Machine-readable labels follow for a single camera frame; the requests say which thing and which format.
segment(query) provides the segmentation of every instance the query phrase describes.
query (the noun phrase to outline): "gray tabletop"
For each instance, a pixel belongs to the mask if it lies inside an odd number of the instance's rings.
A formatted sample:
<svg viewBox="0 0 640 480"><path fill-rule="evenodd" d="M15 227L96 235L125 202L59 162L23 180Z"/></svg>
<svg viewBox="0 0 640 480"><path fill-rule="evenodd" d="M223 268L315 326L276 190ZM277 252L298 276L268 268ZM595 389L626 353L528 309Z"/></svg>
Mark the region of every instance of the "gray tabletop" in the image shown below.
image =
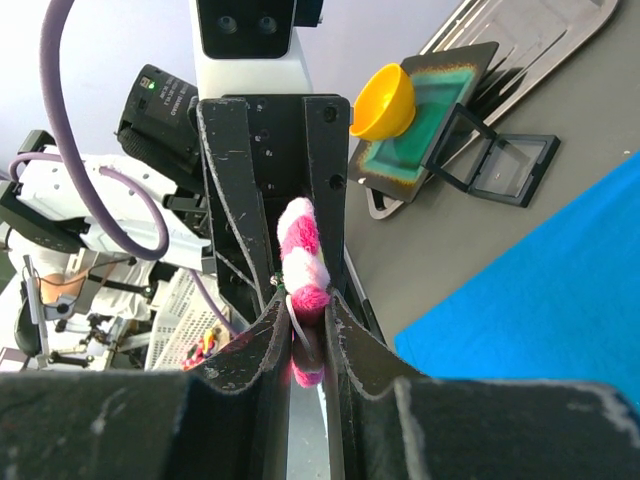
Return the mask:
<svg viewBox="0 0 640 480"><path fill-rule="evenodd" d="M640 150L640 1L620 3L604 30L495 126L562 140L527 209L434 179L413 204L376 221L363 188L349 184L347 245L390 346L396 333Z"/></svg>

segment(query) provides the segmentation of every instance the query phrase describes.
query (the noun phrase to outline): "blue towel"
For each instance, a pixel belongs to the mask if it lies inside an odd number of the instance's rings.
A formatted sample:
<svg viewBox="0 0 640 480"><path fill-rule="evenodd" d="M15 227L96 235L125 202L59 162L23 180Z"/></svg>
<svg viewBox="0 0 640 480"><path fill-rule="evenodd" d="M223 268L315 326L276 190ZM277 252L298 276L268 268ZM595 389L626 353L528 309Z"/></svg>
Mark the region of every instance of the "blue towel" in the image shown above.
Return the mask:
<svg viewBox="0 0 640 480"><path fill-rule="evenodd" d="M395 345L433 377L599 381L640 406L640 154Z"/></svg>

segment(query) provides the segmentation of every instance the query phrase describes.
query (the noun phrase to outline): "yellow bowl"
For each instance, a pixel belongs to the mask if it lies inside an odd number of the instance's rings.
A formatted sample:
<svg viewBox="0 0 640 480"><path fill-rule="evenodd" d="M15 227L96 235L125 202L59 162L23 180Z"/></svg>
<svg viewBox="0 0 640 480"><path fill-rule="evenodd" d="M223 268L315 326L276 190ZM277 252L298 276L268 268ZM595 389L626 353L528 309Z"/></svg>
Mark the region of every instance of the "yellow bowl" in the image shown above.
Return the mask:
<svg viewBox="0 0 640 480"><path fill-rule="evenodd" d="M402 135L416 115L416 94L411 78L397 63L376 73L353 106L354 137L370 142Z"/></svg>

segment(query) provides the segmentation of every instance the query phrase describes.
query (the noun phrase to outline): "white plastic basket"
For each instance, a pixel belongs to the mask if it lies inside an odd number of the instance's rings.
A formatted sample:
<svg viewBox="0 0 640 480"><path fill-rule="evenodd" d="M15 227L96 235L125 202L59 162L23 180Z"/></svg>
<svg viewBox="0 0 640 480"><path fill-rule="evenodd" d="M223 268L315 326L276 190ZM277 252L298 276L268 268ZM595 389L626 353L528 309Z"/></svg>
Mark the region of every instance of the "white plastic basket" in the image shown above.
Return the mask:
<svg viewBox="0 0 640 480"><path fill-rule="evenodd" d="M213 301L227 315L228 309L218 297L215 278L201 275ZM158 313L151 331L145 370L179 370L189 349L218 319L191 279L189 272L179 270L171 279L170 294ZM223 335L228 335L222 328Z"/></svg>

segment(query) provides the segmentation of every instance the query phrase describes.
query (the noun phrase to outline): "fuzzy toy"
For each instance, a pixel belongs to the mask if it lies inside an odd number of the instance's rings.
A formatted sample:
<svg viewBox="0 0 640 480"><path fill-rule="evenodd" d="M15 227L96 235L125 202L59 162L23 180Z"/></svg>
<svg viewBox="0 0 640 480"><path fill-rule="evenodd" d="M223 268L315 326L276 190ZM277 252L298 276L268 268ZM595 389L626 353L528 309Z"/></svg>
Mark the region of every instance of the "fuzzy toy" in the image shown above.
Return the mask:
<svg viewBox="0 0 640 480"><path fill-rule="evenodd" d="M330 298L329 272L321 258L318 227L309 199L296 198L289 203L278 222L277 235L284 287L308 341L294 336L293 374L299 385L308 388L319 384L324 377L320 340L313 327L323 318Z"/></svg>

